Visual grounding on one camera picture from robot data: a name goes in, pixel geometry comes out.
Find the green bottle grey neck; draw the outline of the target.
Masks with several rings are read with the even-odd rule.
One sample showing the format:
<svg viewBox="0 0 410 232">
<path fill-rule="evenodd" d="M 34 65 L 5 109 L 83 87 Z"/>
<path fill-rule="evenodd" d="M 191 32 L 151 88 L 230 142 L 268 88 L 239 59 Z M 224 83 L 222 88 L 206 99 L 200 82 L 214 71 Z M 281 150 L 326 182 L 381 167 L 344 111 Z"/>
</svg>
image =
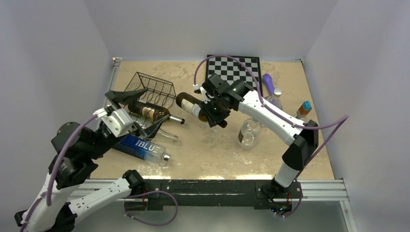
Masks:
<svg viewBox="0 0 410 232">
<path fill-rule="evenodd" d="M 133 114 L 152 119 L 153 122 L 165 118 L 166 121 L 176 122 L 181 125 L 185 124 L 185 119 L 172 115 L 170 111 L 163 106 L 149 102 L 135 101 L 128 104 L 128 109 Z"/>
</svg>

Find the blue square bottle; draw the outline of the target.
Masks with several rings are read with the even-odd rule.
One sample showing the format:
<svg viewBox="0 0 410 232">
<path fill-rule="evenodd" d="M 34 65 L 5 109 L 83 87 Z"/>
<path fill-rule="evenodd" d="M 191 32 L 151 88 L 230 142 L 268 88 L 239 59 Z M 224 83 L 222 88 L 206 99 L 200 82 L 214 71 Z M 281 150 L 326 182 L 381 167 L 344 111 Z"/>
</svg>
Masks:
<svg viewBox="0 0 410 232">
<path fill-rule="evenodd" d="M 116 144 L 113 149 L 154 163 L 169 161 L 171 157 L 166 152 L 165 147 L 133 135 L 127 135 L 118 144 Z"/>
</svg>

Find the clear wine bottle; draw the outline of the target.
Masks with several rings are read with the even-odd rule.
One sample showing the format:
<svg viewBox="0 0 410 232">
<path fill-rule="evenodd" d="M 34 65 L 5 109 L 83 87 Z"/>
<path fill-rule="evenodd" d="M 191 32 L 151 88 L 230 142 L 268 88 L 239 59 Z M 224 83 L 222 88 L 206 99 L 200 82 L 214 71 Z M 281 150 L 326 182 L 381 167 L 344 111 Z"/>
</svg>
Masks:
<svg viewBox="0 0 410 232">
<path fill-rule="evenodd" d="M 152 120 L 149 118 L 145 118 L 142 116 L 131 116 L 131 118 L 137 122 L 143 129 L 148 128 L 149 126 L 152 125 Z M 158 129 L 157 135 L 160 135 L 162 137 L 168 138 L 172 140 L 174 143 L 176 143 L 179 140 L 179 137 L 177 135 L 173 135 L 171 133 L 168 133 L 164 131 L 163 129 Z"/>
</svg>

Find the black wire wine rack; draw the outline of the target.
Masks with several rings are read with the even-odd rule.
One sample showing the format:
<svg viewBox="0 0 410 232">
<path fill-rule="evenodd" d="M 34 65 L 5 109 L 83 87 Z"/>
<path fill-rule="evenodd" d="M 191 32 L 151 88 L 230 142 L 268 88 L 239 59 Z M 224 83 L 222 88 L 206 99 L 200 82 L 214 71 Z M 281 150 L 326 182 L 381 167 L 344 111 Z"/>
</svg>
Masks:
<svg viewBox="0 0 410 232">
<path fill-rule="evenodd" d="M 133 91 L 138 89 L 148 88 L 148 91 L 138 100 L 140 102 L 149 102 L 159 106 L 163 106 L 170 111 L 170 108 L 176 102 L 176 92 L 174 84 L 170 81 L 160 79 L 148 74 L 136 72 L 127 87 L 123 91 Z M 130 116 L 139 116 L 129 111 L 128 106 L 116 107 L 123 108 Z M 141 136 L 139 133 L 140 125 L 134 121 L 136 128 L 133 134 Z"/>
</svg>

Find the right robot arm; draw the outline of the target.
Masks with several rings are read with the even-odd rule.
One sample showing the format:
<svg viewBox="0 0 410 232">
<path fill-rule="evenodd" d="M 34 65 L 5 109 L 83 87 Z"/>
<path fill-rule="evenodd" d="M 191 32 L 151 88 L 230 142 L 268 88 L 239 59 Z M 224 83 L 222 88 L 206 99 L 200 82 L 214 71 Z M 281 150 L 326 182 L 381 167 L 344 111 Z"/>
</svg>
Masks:
<svg viewBox="0 0 410 232">
<path fill-rule="evenodd" d="M 195 93 L 201 93 L 200 107 L 210 127 L 225 127 L 230 111 L 238 111 L 257 120 L 274 132 L 286 145 L 282 165 L 271 184 L 272 192 L 279 197 L 291 189 L 291 183 L 307 165 L 308 159 L 318 147 L 318 132 L 270 102 L 260 99 L 258 92 L 247 83 L 236 80 L 228 84 L 217 74 L 207 78 L 201 85 L 193 86 Z"/>
</svg>

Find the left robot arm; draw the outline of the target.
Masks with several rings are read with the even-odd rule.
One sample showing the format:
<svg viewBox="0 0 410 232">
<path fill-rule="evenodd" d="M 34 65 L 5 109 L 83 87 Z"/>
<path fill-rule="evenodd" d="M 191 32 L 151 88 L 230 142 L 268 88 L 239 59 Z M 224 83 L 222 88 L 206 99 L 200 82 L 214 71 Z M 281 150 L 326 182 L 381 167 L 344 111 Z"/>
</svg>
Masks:
<svg viewBox="0 0 410 232">
<path fill-rule="evenodd" d="M 108 91 L 109 105 L 96 110 L 83 123 L 63 124 L 51 143 L 56 156 L 51 161 L 45 182 L 32 205 L 15 214 L 22 232 L 70 232 L 90 214 L 123 198 L 148 195 L 146 182 L 136 170 L 127 170 L 108 186 L 76 200 L 69 200 L 97 169 L 95 160 L 128 135 L 151 137 L 163 120 L 144 129 L 125 106 L 137 102 L 146 88 L 134 91 Z"/>
</svg>

